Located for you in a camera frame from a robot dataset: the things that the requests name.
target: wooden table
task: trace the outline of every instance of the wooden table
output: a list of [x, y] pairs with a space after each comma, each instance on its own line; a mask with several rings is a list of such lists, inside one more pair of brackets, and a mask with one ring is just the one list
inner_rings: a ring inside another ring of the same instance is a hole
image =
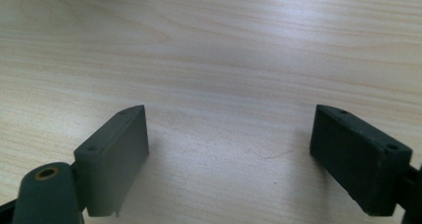
[[316, 104], [422, 162], [422, 0], [0, 0], [0, 202], [115, 112], [150, 156], [119, 218], [399, 223], [366, 216], [309, 154]]

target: light wood surface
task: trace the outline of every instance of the light wood surface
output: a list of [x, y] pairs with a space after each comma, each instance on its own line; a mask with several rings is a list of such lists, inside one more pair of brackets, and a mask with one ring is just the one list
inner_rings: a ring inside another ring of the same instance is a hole
[[0, 0], [0, 15], [1, 203], [145, 105], [150, 156], [120, 217], [88, 224], [400, 222], [366, 216], [309, 143], [326, 104], [419, 167], [422, 0]]

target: screw hole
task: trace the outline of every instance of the screw hole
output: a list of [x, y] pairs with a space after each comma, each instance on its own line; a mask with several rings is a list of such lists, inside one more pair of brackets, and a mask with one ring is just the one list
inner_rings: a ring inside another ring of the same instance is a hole
[[387, 144], [387, 147], [389, 148], [389, 149], [391, 149], [391, 150], [397, 150], [398, 149], [398, 146], [396, 146], [396, 145], [394, 145], [394, 144]]
[[95, 146], [89, 146], [88, 151], [97, 151], [97, 148]]
[[59, 172], [58, 167], [48, 167], [46, 169], [43, 169], [37, 172], [37, 174], [35, 174], [35, 179], [38, 181], [44, 181], [56, 176], [58, 172]]

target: wooden tabletop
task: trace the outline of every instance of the wooden tabletop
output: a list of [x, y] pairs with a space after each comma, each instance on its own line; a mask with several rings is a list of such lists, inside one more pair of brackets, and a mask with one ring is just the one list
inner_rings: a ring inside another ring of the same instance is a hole
[[316, 104], [422, 163], [422, 0], [0, 0], [0, 202], [116, 112], [150, 156], [120, 217], [86, 223], [400, 223], [309, 154]]

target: wood grain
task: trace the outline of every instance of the wood grain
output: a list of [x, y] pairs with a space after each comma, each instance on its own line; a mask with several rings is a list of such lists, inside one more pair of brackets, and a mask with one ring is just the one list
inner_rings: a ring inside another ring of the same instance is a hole
[[144, 104], [150, 157], [119, 218], [367, 217], [310, 157], [316, 104], [422, 162], [422, 0], [0, 0], [0, 202], [115, 112]]

